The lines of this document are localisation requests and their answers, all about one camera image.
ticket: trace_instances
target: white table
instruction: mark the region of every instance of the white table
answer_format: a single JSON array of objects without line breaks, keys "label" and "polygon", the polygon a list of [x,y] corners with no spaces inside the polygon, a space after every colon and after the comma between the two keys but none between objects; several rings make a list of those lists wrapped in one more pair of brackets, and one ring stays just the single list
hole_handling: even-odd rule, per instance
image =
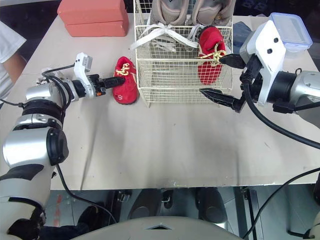
[{"label": "white table", "polygon": [[[133,16],[127,37],[71,37],[59,17],[14,86],[9,100],[23,101],[42,68],[70,65],[79,52],[93,57],[91,73],[113,75],[121,56],[134,60]],[[235,16],[253,30],[267,19]],[[316,71],[307,51],[285,60],[283,69]],[[72,77],[72,69],[64,73]],[[233,71],[232,93],[240,97],[239,70]],[[286,129],[320,142],[320,129],[294,114],[263,114]],[[5,105],[0,111],[0,143],[22,110]],[[66,113],[64,132],[69,157],[61,165],[71,189],[133,189],[195,186],[283,184],[289,178],[319,166],[319,150],[295,142],[269,129],[245,106],[241,114],[215,104],[152,104],[142,99],[120,105],[109,93],[81,99]],[[7,171],[1,154],[0,172]],[[314,183],[309,175],[296,183]],[[52,189],[62,189],[60,179]]]}]

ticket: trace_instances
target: container lid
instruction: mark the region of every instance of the container lid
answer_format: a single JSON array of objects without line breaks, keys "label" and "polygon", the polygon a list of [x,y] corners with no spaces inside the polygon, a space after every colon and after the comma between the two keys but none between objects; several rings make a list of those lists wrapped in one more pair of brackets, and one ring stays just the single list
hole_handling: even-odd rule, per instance
[{"label": "container lid", "polygon": [[283,44],[304,45],[306,48],[312,45],[308,30],[298,15],[273,12],[270,19],[274,22]]}]

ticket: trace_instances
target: black shoe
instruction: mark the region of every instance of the black shoe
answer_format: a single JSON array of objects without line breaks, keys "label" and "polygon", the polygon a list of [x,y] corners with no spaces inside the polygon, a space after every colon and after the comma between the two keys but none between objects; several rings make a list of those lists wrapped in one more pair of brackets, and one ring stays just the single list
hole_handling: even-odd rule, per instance
[{"label": "black shoe", "polygon": [[[97,204],[104,207],[104,204],[102,202],[97,202]],[[101,208],[91,205],[83,211],[83,213],[79,217],[78,224],[87,224],[89,227],[89,231],[91,232],[102,228],[103,217],[104,211]]]}]

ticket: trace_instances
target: yellow shoelace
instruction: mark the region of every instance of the yellow shoelace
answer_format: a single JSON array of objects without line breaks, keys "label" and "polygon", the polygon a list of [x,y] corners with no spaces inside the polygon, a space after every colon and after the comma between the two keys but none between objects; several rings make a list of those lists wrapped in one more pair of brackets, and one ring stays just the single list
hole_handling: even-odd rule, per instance
[{"label": "yellow shoelace", "polygon": [[117,74],[127,76],[129,74],[128,70],[130,69],[129,63],[124,63],[122,65],[121,71],[120,70],[115,70]]},{"label": "yellow shoelace", "polygon": [[218,42],[215,46],[214,46],[214,52],[209,53],[208,55],[204,55],[204,56],[198,56],[197,58],[199,59],[205,59],[208,58],[210,56],[212,56],[212,61],[210,62],[211,66],[215,67],[220,63],[220,58],[222,58],[223,56],[225,56],[227,54],[227,52],[225,50],[219,50],[218,51],[218,46],[219,46],[220,42]]}]

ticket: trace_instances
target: shoelace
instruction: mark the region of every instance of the shoelace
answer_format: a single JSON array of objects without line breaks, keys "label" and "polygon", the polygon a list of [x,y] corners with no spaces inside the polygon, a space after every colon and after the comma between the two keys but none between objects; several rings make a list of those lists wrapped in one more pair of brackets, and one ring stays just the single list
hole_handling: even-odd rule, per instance
[{"label": "shoelace", "polygon": [[129,74],[129,72],[128,72],[129,69],[130,69],[129,63],[124,63],[124,64],[122,65],[121,70],[115,70],[115,72],[116,72],[117,74],[122,75],[122,76],[127,76],[127,75]]},{"label": "shoelace", "polygon": [[135,41],[130,46],[130,50],[136,49],[137,47],[150,42],[151,40],[161,36],[161,35],[168,35],[169,37],[173,38],[177,42],[183,45],[187,45],[191,48],[197,48],[198,43],[188,40],[187,38],[181,36],[179,33],[175,32],[174,30],[171,30],[174,26],[169,24],[168,26],[165,26],[163,23],[159,22],[158,24],[152,24],[145,28],[145,30],[141,34],[141,38]]},{"label": "shoelace", "polygon": [[[220,58],[222,58],[223,56],[225,56],[227,54],[227,52],[225,50],[219,50],[218,51],[218,46],[221,43],[221,41],[217,42],[216,45],[214,46],[214,52],[209,53],[207,55],[203,55],[203,56],[198,56],[198,59],[206,59],[208,57],[212,56],[212,61],[210,61],[211,66],[215,67],[220,63]],[[203,54],[202,49],[199,48],[199,54]]]},{"label": "shoelace", "polygon": [[[188,39],[189,41],[192,41],[192,42],[195,42],[196,41],[196,35],[197,35],[197,32],[199,29],[203,29],[205,26],[201,25],[201,24],[196,24],[194,25],[191,30],[190,30],[190,33],[189,35],[186,37],[186,39]],[[187,52],[192,52],[194,50],[194,48],[192,47],[188,47],[188,46],[185,46],[185,50]]]}]

